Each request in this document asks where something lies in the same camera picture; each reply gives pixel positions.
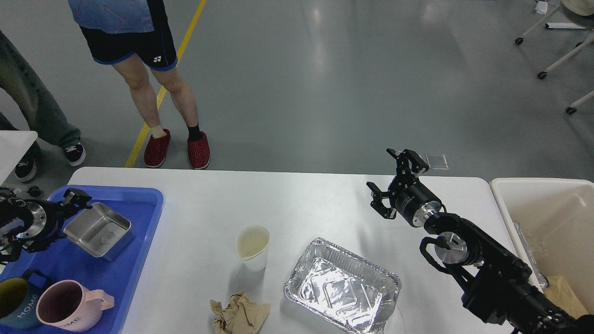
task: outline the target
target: shorts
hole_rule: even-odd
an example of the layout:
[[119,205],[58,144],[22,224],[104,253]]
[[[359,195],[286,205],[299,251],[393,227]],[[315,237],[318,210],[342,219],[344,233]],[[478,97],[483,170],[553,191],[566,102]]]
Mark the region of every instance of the shorts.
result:
[[93,59],[105,65],[117,64],[137,54],[155,71],[169,71],[178,63],[169,26],[147,33],[108,34],[80,27]]

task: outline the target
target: aluminum foil tray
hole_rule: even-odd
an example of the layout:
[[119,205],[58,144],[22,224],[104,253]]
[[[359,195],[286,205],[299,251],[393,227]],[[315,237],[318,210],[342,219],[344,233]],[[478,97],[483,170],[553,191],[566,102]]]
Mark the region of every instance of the aluminum foil tray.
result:
[[345,332],[382,333],[400,287],[393,273],[317,238],[287,279],[285,296]]

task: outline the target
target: jeans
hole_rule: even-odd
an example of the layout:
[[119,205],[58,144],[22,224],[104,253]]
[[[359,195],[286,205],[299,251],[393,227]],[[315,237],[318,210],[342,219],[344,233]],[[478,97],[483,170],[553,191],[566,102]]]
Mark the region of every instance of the jeans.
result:
[[[62,109],[41,82],[35,71],[18,50],[0,31],[0,87],[17,103],[37,136],[62,149],[76,145],[80,130],[69,124]],[[0,111],[0,130],[18,130]],[[35,142],[24,158],[38,157],[41,153]]]

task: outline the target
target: plastic cup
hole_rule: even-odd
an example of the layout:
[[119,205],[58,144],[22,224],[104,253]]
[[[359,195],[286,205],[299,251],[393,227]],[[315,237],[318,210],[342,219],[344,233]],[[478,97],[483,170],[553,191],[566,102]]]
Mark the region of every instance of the plastic cup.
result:
[[235,238],[235,253],[239,261],[253,271],[266,267],[270,232],[261,225],[248,225],[242,228]]

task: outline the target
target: yellow floor line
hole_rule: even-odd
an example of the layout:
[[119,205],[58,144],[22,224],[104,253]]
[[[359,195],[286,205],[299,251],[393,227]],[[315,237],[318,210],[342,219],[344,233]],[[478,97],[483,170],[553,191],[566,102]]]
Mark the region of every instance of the yellow floor line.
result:
[[[182,43],[178,48],[178,64],[182,59],[182,55],[184,55],[185,48],[186,48],[186,46],[188,46],[189,38],[192,36],[192,32],[194,32],[194,28],[196,27],[196,23],[198,22],[198,19],[200,18],[200,14],[202,14],[202,9],[204,9],[205,4],[206,4],[206,0],[200,1],[200,5],[198,5],[198,8],[196,9],[196,12],[194,13],[194,17],[192,18],[192,21],[189,24],[188,30],[186,30],[184,39],[182,39]],[[165,87],[161,86],[161,89],[159,90],[159,94],[157,95],[157,110],[159,110],[159,108],[161,107],[161,103],[163,102],[163,98],[165,97],[166,93],[167,93],[167,90],[165,89]],[[124,165],[124,167],[127,167],[127,168],[134,167],[134,164],[136,163],[136,159],[138,158],[138,154],[140,153],[140,149],[142,148],[142,145],[143,145],[144,140],[146,139],[148,133],[149,133],[149,126],[146,123],[144,123],[143,128],[140,130],[140,133],[138,134],[138,137],[136,138],[136,143],[134,143],[134,146],[132,147],[132,151],[130,151],[130,154],[128,155],[128,160],[126,161],[126,164]]]

